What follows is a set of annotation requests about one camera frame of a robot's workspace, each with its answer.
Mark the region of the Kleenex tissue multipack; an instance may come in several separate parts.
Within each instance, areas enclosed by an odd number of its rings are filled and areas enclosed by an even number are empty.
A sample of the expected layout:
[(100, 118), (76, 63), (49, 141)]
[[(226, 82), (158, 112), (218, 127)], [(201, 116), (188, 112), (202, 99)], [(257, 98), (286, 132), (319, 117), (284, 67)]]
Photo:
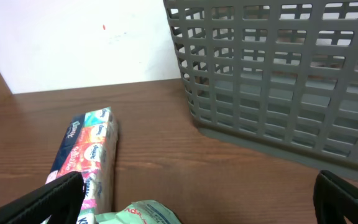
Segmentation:
[(111, 211), (117, 139), (110, 107), (76, 115), (67, 128), (46, 183), (72, 171), (82, 174), (86, 189), (78, 223), (96, 223), (97, 215)]

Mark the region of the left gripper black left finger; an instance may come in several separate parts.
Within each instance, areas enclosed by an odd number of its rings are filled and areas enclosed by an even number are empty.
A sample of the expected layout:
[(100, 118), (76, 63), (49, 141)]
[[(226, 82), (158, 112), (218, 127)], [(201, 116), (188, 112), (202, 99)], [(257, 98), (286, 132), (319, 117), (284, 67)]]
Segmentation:
[(84, 198), (82, 174), (73, 171), (0, 207), (0, 223), (76, 223)]

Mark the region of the grey plastic lattice basket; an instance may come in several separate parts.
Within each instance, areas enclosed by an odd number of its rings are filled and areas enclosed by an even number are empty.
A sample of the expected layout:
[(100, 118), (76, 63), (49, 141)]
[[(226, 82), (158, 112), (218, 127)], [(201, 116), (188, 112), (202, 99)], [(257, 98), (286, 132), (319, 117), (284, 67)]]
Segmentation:
[(358, 0), (164, 7), (201, 133), (358, 181)]

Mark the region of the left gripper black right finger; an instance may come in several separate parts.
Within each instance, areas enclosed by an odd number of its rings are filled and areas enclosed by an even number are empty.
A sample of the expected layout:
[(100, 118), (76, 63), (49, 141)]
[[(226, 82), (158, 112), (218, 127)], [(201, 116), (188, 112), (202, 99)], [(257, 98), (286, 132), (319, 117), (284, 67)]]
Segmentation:
[(313, 190), (318, 224), (358, 223), (358, 188), (328, 170), (321, 170)]

